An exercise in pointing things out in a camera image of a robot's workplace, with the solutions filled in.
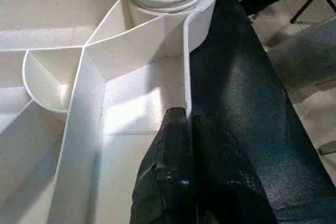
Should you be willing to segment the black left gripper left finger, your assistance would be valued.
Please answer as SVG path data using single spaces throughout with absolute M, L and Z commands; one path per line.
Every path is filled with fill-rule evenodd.
M 194 156 L 184 108 L 166 110 L 140 163 L 130 223 L 196 223 Z

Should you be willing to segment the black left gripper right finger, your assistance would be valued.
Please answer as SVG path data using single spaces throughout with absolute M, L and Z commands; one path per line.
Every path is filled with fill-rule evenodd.
M 202 201 L 218 223 L 277 223 L 248 155 L 219 115 L 195 116 L 193 141 Z

